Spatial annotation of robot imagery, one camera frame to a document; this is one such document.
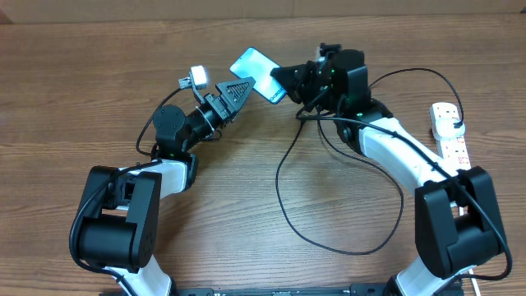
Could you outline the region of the Samsung Galaxy smartphone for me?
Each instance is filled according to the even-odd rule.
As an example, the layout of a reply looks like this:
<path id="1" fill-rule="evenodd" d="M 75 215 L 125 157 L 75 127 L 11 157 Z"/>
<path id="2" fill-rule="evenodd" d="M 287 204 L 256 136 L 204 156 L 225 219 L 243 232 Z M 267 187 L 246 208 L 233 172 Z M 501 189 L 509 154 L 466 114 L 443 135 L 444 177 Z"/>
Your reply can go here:
<path id="1" fill-rule="evenodd" d="M 252 77 L 254 90 L 271 104 L 278 104 L 286 95 L 284 88 L 270 75 L 280 65 L 254 47 L 247 48 L 230 66 L 232 74 L 242 78 Z"/>

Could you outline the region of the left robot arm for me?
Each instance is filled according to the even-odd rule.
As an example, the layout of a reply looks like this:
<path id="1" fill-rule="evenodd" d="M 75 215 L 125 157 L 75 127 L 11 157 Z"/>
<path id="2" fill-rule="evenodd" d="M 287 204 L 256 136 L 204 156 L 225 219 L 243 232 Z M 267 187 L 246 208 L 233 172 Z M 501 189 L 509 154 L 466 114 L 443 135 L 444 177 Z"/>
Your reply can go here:
<path id="1" fill-rule="evenodd" d="M 251 77 L 217 84 L 217 95 L 201 95 L 203 84 L 180 81 L 198 106 L 185 114 L 164 99 L 148 123 L 155 143 L 150 161 L 128 168 L 95 166 L 86 180 L 69 234 L 72 260 L 82 269 L 110 275 L 126 295 L 176 295 L 174 279 L 154 257 L 161 199 L 188 190 L 199 160 L 190 152 L 232 122 L 254 85 Z"/>

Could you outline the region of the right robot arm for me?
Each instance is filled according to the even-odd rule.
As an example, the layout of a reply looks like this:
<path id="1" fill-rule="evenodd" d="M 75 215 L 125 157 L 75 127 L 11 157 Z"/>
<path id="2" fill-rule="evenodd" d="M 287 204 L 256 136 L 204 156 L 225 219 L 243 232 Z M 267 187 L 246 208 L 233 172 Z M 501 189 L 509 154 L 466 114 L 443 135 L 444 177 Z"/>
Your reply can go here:
<path id="1" fill-rule="evenodd" d="M 418 256 L 373 290 L 376 295 L 441 295 L 463 279 L 499 281 L 513 266 L 489 173 L 458 169 L 427 149 L 371 94 L 363 52 L 322 49 L 317 61 L 277 67 L 271 76 L 293 102 L 302 123 L 330 112 L 340 139 L 381 164 L 414 192 Z"/>

